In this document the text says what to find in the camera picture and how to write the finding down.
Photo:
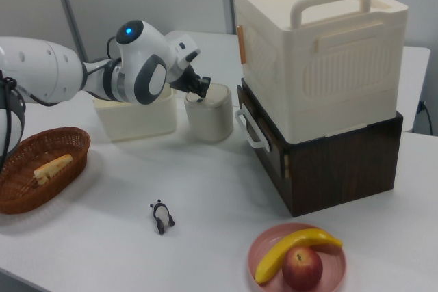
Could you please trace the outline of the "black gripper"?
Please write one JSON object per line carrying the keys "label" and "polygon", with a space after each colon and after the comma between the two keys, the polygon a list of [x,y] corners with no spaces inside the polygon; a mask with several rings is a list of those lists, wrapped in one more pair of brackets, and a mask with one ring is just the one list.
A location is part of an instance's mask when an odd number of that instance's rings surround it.
{"label": "black gripper", "polygon": [[169,83],[170,87],[182,92],[192,92],[201,98],[207,96],[210,85],[209,77],[199,77],[193,67],[187,67],[183,74],[173,82]]}

